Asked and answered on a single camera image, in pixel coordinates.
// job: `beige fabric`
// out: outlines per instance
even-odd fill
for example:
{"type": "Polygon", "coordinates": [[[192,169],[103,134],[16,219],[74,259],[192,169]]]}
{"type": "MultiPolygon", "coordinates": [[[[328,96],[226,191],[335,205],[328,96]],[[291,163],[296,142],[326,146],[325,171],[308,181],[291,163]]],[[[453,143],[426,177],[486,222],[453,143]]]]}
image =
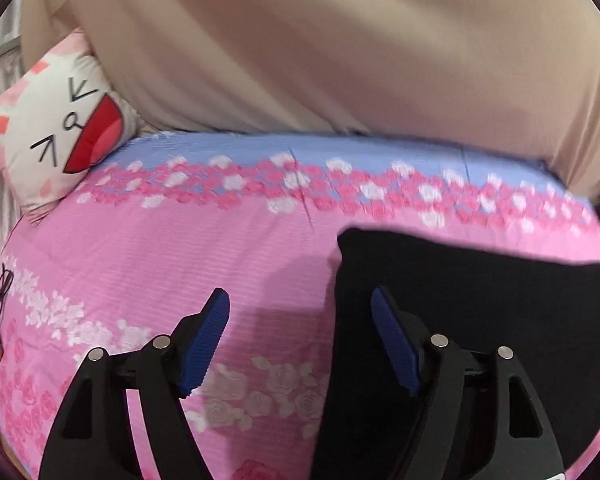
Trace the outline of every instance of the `beige fabric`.
{"type": "Polygon", "coordinates": [[[31,64],[75,25],[153,126],[361,130],[547,160],[600,202],[591,0],[25,0],[31,64]]]}

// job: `cartoon face print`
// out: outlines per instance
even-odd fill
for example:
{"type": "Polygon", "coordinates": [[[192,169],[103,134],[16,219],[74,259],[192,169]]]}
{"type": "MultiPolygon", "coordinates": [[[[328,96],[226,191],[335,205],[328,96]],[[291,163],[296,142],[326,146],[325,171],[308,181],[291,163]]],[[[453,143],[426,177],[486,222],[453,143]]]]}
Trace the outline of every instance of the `cartoon face print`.
{"type": "Polygon", "coordinates": [[[123,118],[115,101],[98,88],[90,89],[88,79],[82,79],[76,87],[74,78],[68,78],[68,90],[70,111],[62,118],[61,127],[32,143],[29,149],[39,153],[40,164],[51,163],[56,168],[64,162],[62,172],[75,174],[88,170],[116,147],[122,136],[123,118]],[[99,98],[95,104],[94,97],[99,98]],[[86,117],[86,122],[82,122],[82,117],[86,117]],[[57,146],[60,142],[64,148],[61,160],[57,146]]]}

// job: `silver bolt head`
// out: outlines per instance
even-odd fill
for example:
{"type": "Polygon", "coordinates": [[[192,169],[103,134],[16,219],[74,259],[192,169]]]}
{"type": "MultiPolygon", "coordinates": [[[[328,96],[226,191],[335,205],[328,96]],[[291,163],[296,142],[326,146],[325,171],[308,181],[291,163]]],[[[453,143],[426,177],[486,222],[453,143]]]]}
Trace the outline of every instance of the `silver bolt head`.
{"type": "Polygon", "coordinates": [[[102,348],[94,348],[88,354],[89,361],[99,361],[104,357],[104,350],[102,348]]]}
{"type": "Polygon", "coordinates": [[[503,359],[511,359],[513,357],[513,350],[508,346],[501,346],[498,348],[498,355],[503,359]]]}
{"type": "Polygon", "coordinates": [[[437,346],[438,348],[444,348],[449,344],[449,339],[442,334],[432,335],[430,341],[433,346],[437,346]]]}
{"type": "Polygon", "coordinates": [[[162,350],[171,344],[171,338],[168,335],[159,335],[154,339],[154,348],[162,350]]]}

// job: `blue grip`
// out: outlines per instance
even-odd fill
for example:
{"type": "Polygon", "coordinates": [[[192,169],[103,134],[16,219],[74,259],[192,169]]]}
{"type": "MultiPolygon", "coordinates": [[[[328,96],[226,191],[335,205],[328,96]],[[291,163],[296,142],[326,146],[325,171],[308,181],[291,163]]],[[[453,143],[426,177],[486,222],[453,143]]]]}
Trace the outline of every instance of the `blue grip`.
{"type": "Polygon", "coordinates": [[[371,294],[371,315],[384,349],[389,355],[398,383],[412,396],[416,396],[422,387],[418,354],[404,335],[400,321],[380,288],[376,288],[371,294]]]}
{"type": "Polygon", "coordinates": [[[182,376],[178,384],[183,396],[190,396],[191,392],[202,384],[228,321],[229,295],[222,291],[211,305],[191,346],[184,354],[182,376]]]}

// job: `pink pillow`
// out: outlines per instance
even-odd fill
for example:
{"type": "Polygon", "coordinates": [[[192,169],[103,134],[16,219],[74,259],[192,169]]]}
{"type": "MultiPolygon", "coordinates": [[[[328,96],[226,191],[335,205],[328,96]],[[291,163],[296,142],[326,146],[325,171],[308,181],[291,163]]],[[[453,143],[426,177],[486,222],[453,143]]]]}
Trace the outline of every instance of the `pink pillow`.
{"type": "Polygon", "coordinates": [[[133,108],[75,30],[0,96],[0,170],[37,222],[137,128],[133,108]]]}

